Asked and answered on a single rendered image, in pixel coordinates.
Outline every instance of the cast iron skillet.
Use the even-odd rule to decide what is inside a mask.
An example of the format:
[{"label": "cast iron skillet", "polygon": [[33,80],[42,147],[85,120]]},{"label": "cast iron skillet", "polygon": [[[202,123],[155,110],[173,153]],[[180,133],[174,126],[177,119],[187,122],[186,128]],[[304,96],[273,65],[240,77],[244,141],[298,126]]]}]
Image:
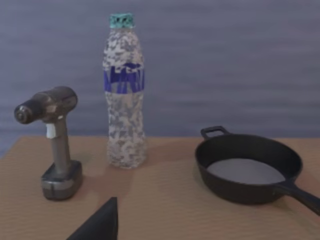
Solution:
[{"label": "cast iron skillet", "polygon": [[[207,135],[213,132],[222,132],[223,135]],[[201,135],[205,141],[196,148],[197,165],[203,182],[217,196],[234,203],[257,205],[271,203],[287,195],[320,216],[320,198],[295,185],[303,163],[291,148],[260,136],[233,134],[222,126],[202,129]],[[244,184],[220,178],[207,171],[212,163],[227,159],[252,159],[265,163],[278,170],[285,180],[273,184]]]}]

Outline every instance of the green bottle cap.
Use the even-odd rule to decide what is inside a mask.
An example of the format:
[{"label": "green bottle cap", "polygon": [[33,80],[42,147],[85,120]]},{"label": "green bottle cap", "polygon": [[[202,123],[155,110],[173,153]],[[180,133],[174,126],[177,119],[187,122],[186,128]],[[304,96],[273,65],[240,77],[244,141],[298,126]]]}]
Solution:
[{"label": "green bottle cap", "polygon": [[134,26],[134,16],[132,13],[118,13],[110,15],[110,28],[112,29],[132,29]]}]

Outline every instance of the table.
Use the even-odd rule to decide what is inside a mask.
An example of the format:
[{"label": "table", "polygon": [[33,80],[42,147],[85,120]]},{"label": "table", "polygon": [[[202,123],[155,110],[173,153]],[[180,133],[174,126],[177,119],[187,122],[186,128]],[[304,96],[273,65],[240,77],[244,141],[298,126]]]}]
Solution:
[{"label": "table", "polygon": [[[320,196],[320,138],[278,139],[304,161],[297,184]],[[110,197],[118,197],[119,240],[314,240],[319,217],[289,197],[243,206],[212,194],[200,180],[198,137],[150,137],[148,161],[134,170],[107,165],[105,137],[69,138],[84,182],[70,200],[48,201],[40,176],[50,142],[25,136],[0,160],[0,239],[65,240]]]}]

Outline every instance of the pan handle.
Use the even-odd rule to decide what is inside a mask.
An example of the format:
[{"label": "pan handle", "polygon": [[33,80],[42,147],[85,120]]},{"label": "pan handle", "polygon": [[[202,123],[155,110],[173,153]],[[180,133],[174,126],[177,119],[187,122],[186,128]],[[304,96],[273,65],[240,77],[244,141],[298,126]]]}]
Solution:
[{"label": "pan handle", "polygon": [[223,126],[211,126],[201,129],[200,133],[204,139],[210,139],[212,137],[208,136],[208,133],[222,132],[223,134],[230,134]]},{"label": "pan handle", "polygon": [[274,191],[279,194],[290,196],[307,208],[309,208],[312,212],[320,216],[320,198],[301,190],[298,188],[294,182],[285,181],[280,182],[274,185]]}]

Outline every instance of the plastic bottle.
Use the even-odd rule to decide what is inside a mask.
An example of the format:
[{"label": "plastic bottle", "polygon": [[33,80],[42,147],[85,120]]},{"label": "plastic bottle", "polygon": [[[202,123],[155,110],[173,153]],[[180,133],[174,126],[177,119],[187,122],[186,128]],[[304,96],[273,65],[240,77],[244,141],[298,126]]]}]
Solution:
[{"label": "plastic bottle", "polygon": [[108,106],[107,160],[131,169],[147,155],[143,125],[144,58],[130,13],[110,16],[110,33],[103,56],[104,90]]}]

